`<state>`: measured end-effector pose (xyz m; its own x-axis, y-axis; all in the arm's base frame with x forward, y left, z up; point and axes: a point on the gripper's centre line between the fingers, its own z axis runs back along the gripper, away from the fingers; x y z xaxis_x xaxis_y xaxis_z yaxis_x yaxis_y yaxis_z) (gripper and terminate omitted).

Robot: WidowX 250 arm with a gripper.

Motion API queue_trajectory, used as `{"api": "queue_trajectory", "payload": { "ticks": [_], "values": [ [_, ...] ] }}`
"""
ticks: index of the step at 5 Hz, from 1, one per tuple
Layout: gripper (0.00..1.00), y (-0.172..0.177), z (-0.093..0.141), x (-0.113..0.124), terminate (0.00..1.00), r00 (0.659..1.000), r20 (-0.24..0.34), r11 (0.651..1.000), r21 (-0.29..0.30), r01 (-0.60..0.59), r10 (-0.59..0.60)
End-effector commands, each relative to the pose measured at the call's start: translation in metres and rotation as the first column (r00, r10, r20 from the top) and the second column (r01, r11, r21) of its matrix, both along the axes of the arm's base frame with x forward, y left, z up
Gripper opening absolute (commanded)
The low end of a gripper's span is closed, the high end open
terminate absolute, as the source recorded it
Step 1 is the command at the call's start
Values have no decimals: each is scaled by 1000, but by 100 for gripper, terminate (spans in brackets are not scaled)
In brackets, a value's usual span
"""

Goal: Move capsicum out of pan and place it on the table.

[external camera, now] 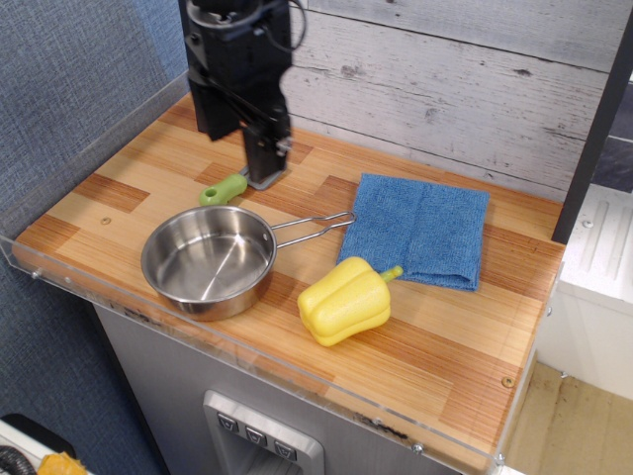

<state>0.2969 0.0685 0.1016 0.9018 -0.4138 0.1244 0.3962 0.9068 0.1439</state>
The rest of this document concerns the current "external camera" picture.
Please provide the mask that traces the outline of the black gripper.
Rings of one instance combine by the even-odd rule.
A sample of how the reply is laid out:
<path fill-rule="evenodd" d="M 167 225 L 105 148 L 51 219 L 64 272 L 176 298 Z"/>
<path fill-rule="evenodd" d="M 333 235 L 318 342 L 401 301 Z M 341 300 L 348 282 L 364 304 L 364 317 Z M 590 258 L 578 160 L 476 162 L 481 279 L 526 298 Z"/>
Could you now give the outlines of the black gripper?
<path fill-rule="evenodd" d="M 185 37 L 198 130 L 218 141 L 242 126 L 248 182 L 274 182 L 292 148 L 280 81 L 292 66 L 288 12 L 188 12 Z"/>

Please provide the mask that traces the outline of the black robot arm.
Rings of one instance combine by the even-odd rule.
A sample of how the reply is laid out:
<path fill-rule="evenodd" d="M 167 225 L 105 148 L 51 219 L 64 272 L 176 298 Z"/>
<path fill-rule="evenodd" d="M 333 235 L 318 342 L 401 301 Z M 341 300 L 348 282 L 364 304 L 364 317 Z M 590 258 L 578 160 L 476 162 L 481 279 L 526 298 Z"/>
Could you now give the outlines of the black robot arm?
<path fill-rule="evenodd" d="M 241 131 L 244 174 L 259 190 L 286 169 L 291 119 L 281 90 L 293 64 L 286 1 L 187 1 L 188 80 L 198 129 L 213 141 Z"/>

